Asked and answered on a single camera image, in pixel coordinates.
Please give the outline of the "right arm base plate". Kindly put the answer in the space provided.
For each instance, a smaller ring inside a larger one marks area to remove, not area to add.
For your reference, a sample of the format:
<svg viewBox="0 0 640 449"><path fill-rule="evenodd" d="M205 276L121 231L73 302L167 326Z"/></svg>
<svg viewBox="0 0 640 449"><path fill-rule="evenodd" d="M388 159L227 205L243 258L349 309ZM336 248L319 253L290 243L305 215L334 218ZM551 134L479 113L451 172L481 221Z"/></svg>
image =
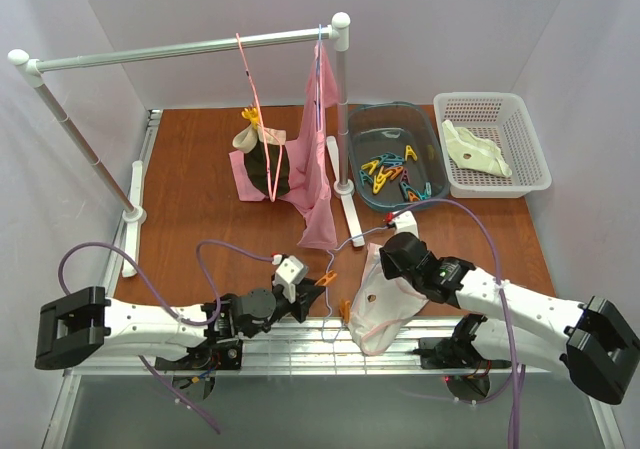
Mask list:
<svg viewBox="0 0 640 449"><path fill-rule="evenodd" d="M423 369L506 369L511 362L502 359L487 359L469 343L458 343L450 338L420 338L412 355L420 358Z"/></svg>

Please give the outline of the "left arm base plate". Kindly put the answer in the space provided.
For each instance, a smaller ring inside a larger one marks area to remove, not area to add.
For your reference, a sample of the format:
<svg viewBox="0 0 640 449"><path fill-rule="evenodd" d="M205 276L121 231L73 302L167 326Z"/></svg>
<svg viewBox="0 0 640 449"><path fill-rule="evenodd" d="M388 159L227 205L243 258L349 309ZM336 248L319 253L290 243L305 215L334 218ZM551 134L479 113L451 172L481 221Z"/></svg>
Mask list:
<svg viewBox="0 0 640 449"><path fill-rule="evenodd" d="M189 348L185 356L174 361L157 357L154 368L159 371L239 370L242 356L243 341L240 339L204 342Z"/></svg>

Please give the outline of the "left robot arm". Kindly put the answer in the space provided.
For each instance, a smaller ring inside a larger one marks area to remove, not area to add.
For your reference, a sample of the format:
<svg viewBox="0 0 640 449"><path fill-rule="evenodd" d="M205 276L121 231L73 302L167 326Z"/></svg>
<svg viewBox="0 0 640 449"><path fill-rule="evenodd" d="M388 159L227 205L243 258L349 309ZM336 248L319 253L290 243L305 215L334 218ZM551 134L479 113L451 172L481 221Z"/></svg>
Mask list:
<svg viewBox="0 0 640 449"><path fill-rule="evenodd" d="M324 291L304 278L293 301L275 285L179 307L172 317L159 306L125 303L102 287L87 287L41 307L35 366L62 370L92 357L142 355L158 371L235 371L242 366L245 340L269 332L286 316L304 322Z"/></svg>

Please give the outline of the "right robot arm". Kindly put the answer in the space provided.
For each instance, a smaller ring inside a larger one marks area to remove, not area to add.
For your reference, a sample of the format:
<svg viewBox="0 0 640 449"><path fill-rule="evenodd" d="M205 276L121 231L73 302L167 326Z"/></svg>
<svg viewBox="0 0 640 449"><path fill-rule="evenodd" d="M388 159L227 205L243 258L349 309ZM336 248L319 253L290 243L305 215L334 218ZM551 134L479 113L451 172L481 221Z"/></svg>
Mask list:
<svg viewBox="0 0 640 449"><path fill-rule="evenodd" d="M429 365L475 368L496 361L568 378L586 395L622 403L639 367L639 338L613 302L559 299L510 283L473 263L436 257L411 233L381 248L386 279L465 311L452 334L416 349Z"/></svg>

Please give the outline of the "pink garment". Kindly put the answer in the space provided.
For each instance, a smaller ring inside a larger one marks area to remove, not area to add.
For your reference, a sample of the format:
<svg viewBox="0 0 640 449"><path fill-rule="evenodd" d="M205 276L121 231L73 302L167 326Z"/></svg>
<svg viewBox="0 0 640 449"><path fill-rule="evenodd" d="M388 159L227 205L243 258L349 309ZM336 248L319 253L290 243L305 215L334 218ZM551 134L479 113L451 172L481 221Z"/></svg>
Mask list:
<svg viewBox="0 0 640 449"><path fill-rule="evenodd" d="M324 129L316 135L315 124L315 48L314 61L306 85L306 100L298 137L292 140L294 154L299 157L296 172L299 182L286 200L302 215L305 229L298 245L326 250L337 244L336 229L331 210L332 188L326 174L326 109L337 104L338 90L334 74L323 44L322 90Z"/></svg>

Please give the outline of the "white pink-trimmed underwear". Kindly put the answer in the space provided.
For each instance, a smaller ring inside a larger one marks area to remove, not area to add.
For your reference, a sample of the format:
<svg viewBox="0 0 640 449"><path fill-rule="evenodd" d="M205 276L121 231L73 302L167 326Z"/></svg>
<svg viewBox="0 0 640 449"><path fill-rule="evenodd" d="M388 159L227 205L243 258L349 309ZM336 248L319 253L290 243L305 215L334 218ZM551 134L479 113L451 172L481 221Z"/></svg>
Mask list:
<svg viewBox="0 0 640 449"><path fill-rule="evenodd" d="M379 249L370 243L360 288L349 309L347 328L352 340L367 356L384 353L400 329L429 302L402 278L387 280Z"/></svg>

